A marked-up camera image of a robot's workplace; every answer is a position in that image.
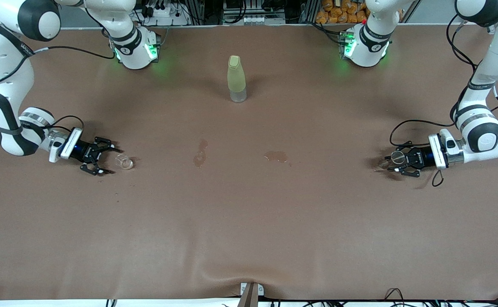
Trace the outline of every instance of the cable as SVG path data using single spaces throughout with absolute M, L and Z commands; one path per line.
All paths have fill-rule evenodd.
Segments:
M 449 21 L 448 26 L 446 27 L 446 38 L 448 40 L 448 43 L 452 47 L 453 54 L 455 54 L 455 56 L 457 58 L 459 58 L 459 60 L 463 61 L 466 64 L 469 64 L 470 66 L 472 66 L 472 70 L 474 71 L 474 70 L 476 70 L 477 66 L 474 64 L 474 62 L 466 54 L 464 54 L 461 50 L 459 50 L 457 47 L 455 47 L 455 45 L 453 44 L 453 39 L 451 39 L 449 37 L 449 28 L 451 27 L 453 21 L 455 21 L 455 19 L 457 19 L 458 16 L 459 16 L 458 14 L 455 14 L 455 16 L 453 16 L 453 18 Z M 455 38 L 456 33 L 461 29 L 461 27 L 463 27 L 463 25 L 464 25 L 464 23 L 461 23 L 461 25 L 455 30 L 455 33 L 453 33 L 453 38 Z M 464 61 L 463 59 L 461 59 L 459 57 L 459 55 L 457 54 L 457 52 L 459 53 L 459 55 L 463 56 L 463 58 L 465 58 L 466 61 Z
M 390 288 L 389 290 L 387 290 L 387 295 L 385 295 L 385 298 L 383 300 L 385 301 L 386 299 L 388 299 L 391 294 L 393 294 L 393 292 L 397 292 L 398 295 L 400 295 L 400 299 L 402 300 L 402 302 L 404 302 L 404 296 L 402 295 L 402 291 L 399 288 Z
M 245 0 L 239 0 L 239 14 L 237 15 L 237 18 L 235 18 L 233 21 L 226 21 L 222 19 L 223 23 L 228 23 L 228 24 L 233 24 L 233 23 L 238 23 L 239 21 L 243 20 L 243 17 L 245 17 L 245 14 L 247 12 L 247 3 Z M 220 16 L 215 12 L 216 18 L 220 19 Z
M 97 19 L 95 19 L 89 12 L 88 12 L 88 9 L 87 8 L 84 8 L 84 10 L 86 11 L 86 13 L 88 14 L 88 16 L 93 20 L 95 21 L 101 28 L 105 28 L 99 21 L 97 21 Z
M 45 127 L 45 129 L 48 129 L 48 128 L 61 128 L 63 130 L 67 130 L 67 131 L 71 132 L 71 129 L 67 129 L 64 126 L 46 126 Z
M 74 119 L 77 119 L 80 121 L 80 124 L 82 125 L 82 130 L 84 130 L 84 122 L 83 120 L 80 119 L 80 117 L 78 116 L 74 116 L 74 115 L 66 115 L 64 117 L 60 117 L 60 119 L 58 119 L 57 121 L 55 121 L 54 123 L 52 123 L 50 126 L 45 126 L 44 128 L 53 128 L 54 126 L 56 126 L 56 124 L 58 124 L 60 121 L 64 120 L 64 119 L 68 119 L 68 118 L 74 118 Z
M 183 10 L 184 12 L 186 12 L 186 13 L 188 14 L 188 16 L 190 16 L 192 19 L 197 20 L 198 22 L 200 22 L 200 21 L 204 21 L 204 22 L 205 22 L 205 19 L 201 19 L 201 18 L 197 18 L 197 17 L 195 17 L 194 15 L 192 15 L 192 13 L 190 12 L 190 10 L 185 9 L 185 8 L 184 8 L 184 6 L 182 6 L 182 5 L 181 5 L 181 8 L 182 8 L 182 10 Z
M 139 13 L 135 9 L 133 10 L 133 12 L 135 13 L 135 16 L 137 17 L 139 25 L 142 26 L 143 22 L 142 22 L 141 18 L 139 17 Z
M 407 306 L 407 307 L 416 307 L 414 305 L 406 304 L 406 303 L 395 303 L 389 307 L 397 307 L 397 306 Z
M 109 56 L 104 56 L 104 55 L 96 54 L 96 53 L 93 53 L 91 51 L 80 49 L 80 48 L 77 48 L 77 47 L 71 47 L 71 46 L 50 46 L 50 47 L 45 47 L 45 48 L 39 49 L 39 50 L 35 51 L 35 53 L 41 52 L 41 51 L 46 51 L 46 50 L 51 50 L 51 49 L 70 49 L 70 50 L 77 50 L 77 51 L 80 51 L 80 52 L 84 52 L 84 53 L 87 53 L 87 54 L 91 54 L 91 55 L 97 56 L 99 58 L 106 58 L 107 60 L 112 60 L 113 58 L 116 57 L 114 55 L 114 53 L 113 53 L 112 56 L 109 57 Z
M 434 183 L 436 181 L 436 176 L 438 176 L 438 174 L 440 174 L 440 182 L 438 183 Z M 438 169 L 438 171 L 436 171 L 436 173 L 434 173 L 434 176 L 432 177 L 432 187 L 438 187 L 440 186 L 442 183 L 444 182 L 444 175 L 442 174 L 442 170 L 441 169 Z
M 495 96 L 495 99 L 498 101 L 497 87 L 495 85 L 493 86 L 493 96 Z M 491 112 L 495 111 L 496 109 L 498 109 L 498 106 L 492 108 Z
M 408 123 L 408 122 L 423 122 L 425 124 L 431 124 L 431 125 L 435 125 L 435 126 L 439 126 L 439 127 L 451 127 L 453 126 L 455 123 L 451 123 L 451 124 L 438 124 L 436 122 L 432 122 L 432 121 L 427 121 L 427 120 L 405 120 L 403 122 L 401 122 L 400 124 L 398 124 L 394 129 L 393 131 L 391 131 L 391 134 L 389 135 L 389 142 L 391 143 L 391 145 L 393 146 L 396 146 L 396 147 L 399 147 L 399 146 L 405 146 L 405 147 L 413 147 L 413 146 L 428 146 L 430 145 L 429 143 L 422 143 L 422 144 L 411 144 L 409 146 L 406 146 L 405 144 L 395 144 L 393 142 L 393 134 L 394 132 L 402 125 Z
M 308 25 L 312 25 L 314 26 L 317 30 L 325 33 L 325 35 L 328 37 L 329 40 L 333 41 L 334 43 L 337 43 L 338 45 L 346 45 L 345 43 L 341 43 L 340 41 L 337 41 L 336 39 L 334 39 L 334 37 L 332 37 L 331 35 L 340 35 L 341 31 L 330 31 L 330 30 L 327 30 L 325 29 L 325 27 L 321 24 L 317 24 L 317 23 L 312 23 L 311 21 L 306 21 L 304 23 L 307 23 Z
M 109 32 L 105 28 L 101 28 L 101 35 L 103 35 L 104 37 L 110 39 Z
M 167 39 L 167 34 L 169 33 L 169 29 L 171 28 L 172 25 L 173 25 L 173 21 L 171 21 L 171 25 L 169 25 L 167 27 L 167 30 L 165 31 L 164 40 L 160 42 L 160 47 L 162 47 L 164 45 L 165 40 Z
M 17 71 L 20 70 L 21 66 L 23 65 L 23 63 L 25 62 L 25 60 L 27 60 L 29 57 L 27 56 L 24 56 L 21 61 L 19 62 L 19 64 L 16 66 L 16 68 L 14 68 L 14 70 L 12 70 L 8 75 L 4 76 L 3 78 L 0 78 L 0 83 L 2 81 L 5 81 L 6 79 L 10 78 L 13 74 L 15 74 Z
M 109 307 L 109 301 L 112 301 L 111 302 L 111 306 L 110 307 L 115 307 L 116 306 L 116 302 L 118 301 L 117 299 L 107 299 L 106 303 L 105 303 L 105 307 Z

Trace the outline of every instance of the green led light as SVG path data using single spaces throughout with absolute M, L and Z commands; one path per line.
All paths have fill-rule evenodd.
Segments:
M 385 45 L 385 47 L 383 48 L 383 53 L 381 54 L 381 57 L 383 58 L 385 56 L 385 54 L 387 54 L 387 47 L 389 47 L 389 42 L 387 42 L 387 44 Z
M 353 50 L 355 48 L 355 46 L 357 45 L 357 41 L 356 39 L 352 39 L 350 43 L 347 44 L 347 46 L 345 47 L 345 56 L 352 56 L 353 55 Z
M 145 49 L 147 50 L 148 56 L 150 56 L 150 58 L 154 59 L 158 57 L 158 48 L 156 46 L 145 44 Z

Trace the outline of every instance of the water spill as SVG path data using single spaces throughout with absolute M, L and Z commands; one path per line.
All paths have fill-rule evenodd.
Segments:
M 268 161 L 279 161 L 281 163 L 288 161 L 288 157 L 284 151 L 268 151 L 264 154 L 264 157 L 266 157 Z
M 387 168 L 389 167 L 389 161 L 381 161 L 380 164 L 376 165 L 374 167 L 374 171 L 387 171 Z
M 198 152 L 194 156 L 194 165 L 196 165 L 197 168 L 202 167 L 203 163 L 205 163 L 205 160 L 207 159 L 207 156 L 205 154 L 205 149 L 207 148 L 207 146 L 208 143 L 206 140 L 202 140 L 200 142 Z

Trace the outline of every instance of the metal bracket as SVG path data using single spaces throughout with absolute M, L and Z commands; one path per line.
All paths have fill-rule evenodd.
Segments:
M 258 297 L 264 295 L 264 287 L 254 282 L 241 283 L 241 299 L 237 307 L 258 307 Z
M 264 287 L 261 284 L 256 284 L 258 287 L 258 296 L 264 296 Z M 242 282 L 241 283 L 241 291 L 239 292 L 239 295 L 243 295 L 243 292 L 247 288 L 247 282 Z
M 351 43 L 353 41 L 354 32 L 351 31 L 341 31 L 338 35 L 338 41 L 340 45 L 338 46 L 340 49 L 340 58 L 342 60 L 347 60 L 348 58 L 345 56 L 346 48 L 352 48 Z

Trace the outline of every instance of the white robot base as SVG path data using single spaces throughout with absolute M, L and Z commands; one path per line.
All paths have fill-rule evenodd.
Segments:
M 340 56 L 342 60 L 350 59 L 356 65 L 362 67 L 372 67 L 379 63 L 387 53 L 389 42 L 382 47 L 381 45 L 372 46 L 372 51 L 361 42 L 360 31 L 363 24 L 359 23 L 354 27 L 340 33 Z
M 150 63 L 157 63 L 159 60 L 161 36 L 145 27 L 138 27 L 138 30 L 141 31 L 142 40 L 132 51 L 132 54 L 126 54 L 130 50 L 124 51 L 121 46 L 114 48 L 118 62 L 124 64 L 130 70 L 140 70 Z

